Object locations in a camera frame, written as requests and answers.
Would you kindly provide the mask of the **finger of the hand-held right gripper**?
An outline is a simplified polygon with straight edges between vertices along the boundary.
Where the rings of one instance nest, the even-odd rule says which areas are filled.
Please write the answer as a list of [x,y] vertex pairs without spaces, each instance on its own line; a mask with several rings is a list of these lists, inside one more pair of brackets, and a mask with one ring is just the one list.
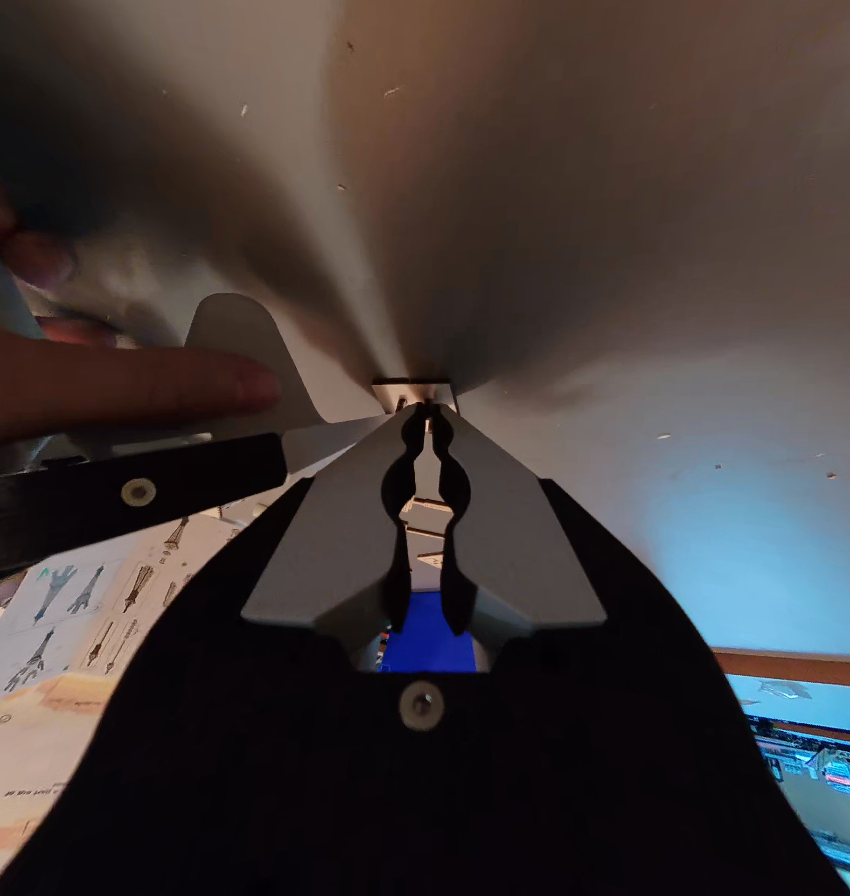
[[286,428],[283,432],[285,478],[297,475],[335,454],[341,454],[394,416],[382,414],[357,420]]
[[83,442],[217,442],[278,434],[285,442],[327,442],[320,416],[270,311],[250,297],[216,294],[195,310],[186,347],[251,359],[270,370],[281,387],[273,409],[257,415],[164,427],[117,427],[87,431]]

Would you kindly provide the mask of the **blue plastic bin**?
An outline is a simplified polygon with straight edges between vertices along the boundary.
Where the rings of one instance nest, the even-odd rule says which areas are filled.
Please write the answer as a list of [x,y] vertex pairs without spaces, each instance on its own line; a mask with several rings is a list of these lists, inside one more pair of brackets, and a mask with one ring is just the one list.
[[414,591],[402,631],[389,633],[379,670],[383,673],[477,671],[470,633],[455,634],[447,623],[439,591]]

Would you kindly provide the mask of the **paper instruction sheet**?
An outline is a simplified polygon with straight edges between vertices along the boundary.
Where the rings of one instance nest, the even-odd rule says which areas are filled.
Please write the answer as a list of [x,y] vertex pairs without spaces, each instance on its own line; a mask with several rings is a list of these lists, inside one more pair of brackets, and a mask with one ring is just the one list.
[[0,610],[0,873],[67,786],[158,618],[264,509],[206,510],[28,568]]

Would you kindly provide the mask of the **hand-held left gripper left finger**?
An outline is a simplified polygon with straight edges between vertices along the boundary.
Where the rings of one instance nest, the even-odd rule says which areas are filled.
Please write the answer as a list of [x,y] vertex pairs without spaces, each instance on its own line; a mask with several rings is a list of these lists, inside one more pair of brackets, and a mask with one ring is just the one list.
[[400,512],[415,492],[425,423],[425,404],[408,406],[311,479],[241,611],[246,622],[333,638],[352,666],[372,666],[377,636],[408,611]]

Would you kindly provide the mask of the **small square wooden piece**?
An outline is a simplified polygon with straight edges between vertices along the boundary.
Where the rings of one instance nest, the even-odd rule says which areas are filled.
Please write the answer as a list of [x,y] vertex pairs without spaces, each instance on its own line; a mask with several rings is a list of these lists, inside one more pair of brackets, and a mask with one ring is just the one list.
[[434,415],[434,408],[444,405],[459,413],[453,386],[447,379],[416,379],[391,377],[375,380],[373,394],[387,414],[400,412],[413,405],[422,405],[426,418]]

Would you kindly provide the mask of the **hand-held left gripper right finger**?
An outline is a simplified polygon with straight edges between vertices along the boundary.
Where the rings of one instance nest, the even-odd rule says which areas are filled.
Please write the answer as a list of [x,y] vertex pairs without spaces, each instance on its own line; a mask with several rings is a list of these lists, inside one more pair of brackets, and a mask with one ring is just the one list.
[[511,641],[606,623],[608,615],[538,476],[445,405],[429,411],[444,535],[441,606],[487,673]]

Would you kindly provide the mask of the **person's right hand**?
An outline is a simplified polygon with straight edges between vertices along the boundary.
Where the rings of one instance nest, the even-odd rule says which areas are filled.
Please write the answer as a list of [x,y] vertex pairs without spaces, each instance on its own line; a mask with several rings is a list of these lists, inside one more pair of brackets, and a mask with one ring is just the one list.
[[124,350],[99,323],[16,317],[39,336],[0,327],[0,448],[60,433],[246,416],[274,407],[264,365],[185,347]]

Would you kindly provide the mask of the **wooden sheet with cutouts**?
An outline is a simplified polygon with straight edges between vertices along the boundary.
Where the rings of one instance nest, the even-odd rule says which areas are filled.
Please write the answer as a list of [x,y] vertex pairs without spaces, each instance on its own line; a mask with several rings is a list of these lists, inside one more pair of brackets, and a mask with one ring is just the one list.
[[413,592],[438,591],[444,535],[453,511],[441,500],[413,497],[401,511]]

